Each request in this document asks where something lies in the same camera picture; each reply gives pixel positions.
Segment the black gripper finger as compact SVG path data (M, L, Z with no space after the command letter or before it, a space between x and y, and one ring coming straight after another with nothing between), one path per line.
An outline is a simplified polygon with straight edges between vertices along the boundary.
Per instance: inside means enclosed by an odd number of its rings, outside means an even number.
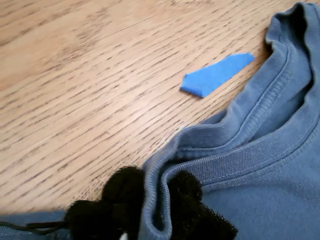
M138 238L145 198L145 174L136 166L117 170L104 184L99 200L77 200L67 210L65 222L74 240Z
M238 230L202 203L197 178L180 171L169 182L172 240L233 240Z

